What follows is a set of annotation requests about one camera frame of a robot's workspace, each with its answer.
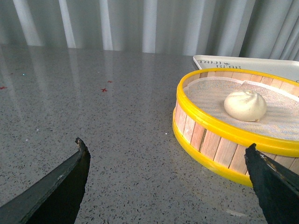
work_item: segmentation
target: cloth liner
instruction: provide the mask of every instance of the cloth liner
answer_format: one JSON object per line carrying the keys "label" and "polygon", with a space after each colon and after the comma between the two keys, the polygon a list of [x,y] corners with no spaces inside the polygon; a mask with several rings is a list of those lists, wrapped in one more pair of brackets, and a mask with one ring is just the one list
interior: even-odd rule
{"label": "cloth liner", "polygon": [[[267,112],[256,122],[239,121],[224,109],[225,98],[236,90],[254,90],[266,100]],[[190,82],[186,96],[211,116],[243,130],[284,140],[299,140],[299,98],[262,83],[227,77],[206,77]]]}

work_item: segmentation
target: steamer basket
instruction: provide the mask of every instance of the steamer basket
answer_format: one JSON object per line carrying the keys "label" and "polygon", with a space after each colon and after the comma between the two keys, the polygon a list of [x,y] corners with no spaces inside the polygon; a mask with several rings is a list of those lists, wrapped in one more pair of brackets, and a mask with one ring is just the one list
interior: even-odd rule
{"label": "steamer basket", "polygon": [[229,125],[198,108],[186,96],[184,88],[203,77],[259,82],[299,96],[298,83],[266,73],[221,68],[191,72],[178,84],[172,121],[175,136],[184,150],[211,171],[250,187],[244,155],[245,148],[252,143],[268,157],[299,174],[299,141],[273,138]]}

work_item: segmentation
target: curtain fold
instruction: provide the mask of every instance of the curtain fold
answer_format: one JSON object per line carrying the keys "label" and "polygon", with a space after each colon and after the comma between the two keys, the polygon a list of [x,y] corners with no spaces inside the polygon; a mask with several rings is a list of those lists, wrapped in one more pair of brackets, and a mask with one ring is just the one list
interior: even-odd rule
{"label": "curtain fold", "polygon": [[0,43],[299,60],[299,0],[3,0]]}

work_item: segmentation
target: white curtain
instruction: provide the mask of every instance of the white curtain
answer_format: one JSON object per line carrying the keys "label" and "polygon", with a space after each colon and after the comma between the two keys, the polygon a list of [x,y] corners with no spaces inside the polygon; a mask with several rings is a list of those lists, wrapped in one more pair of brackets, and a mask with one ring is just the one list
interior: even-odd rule
{"label": "white curtain", "polygon": [[1,0],[0,43],[299,61],[299,0]]}

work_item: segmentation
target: white tray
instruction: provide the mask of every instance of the white tray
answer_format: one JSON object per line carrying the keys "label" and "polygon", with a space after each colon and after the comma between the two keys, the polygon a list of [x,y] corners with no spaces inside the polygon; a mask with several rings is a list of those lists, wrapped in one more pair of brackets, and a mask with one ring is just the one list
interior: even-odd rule
{"label": "white tray", "polygon": [[194,62],[201,69],[234,68],[269,73],[299,82],[299,62],[245,57],[195,55]]}

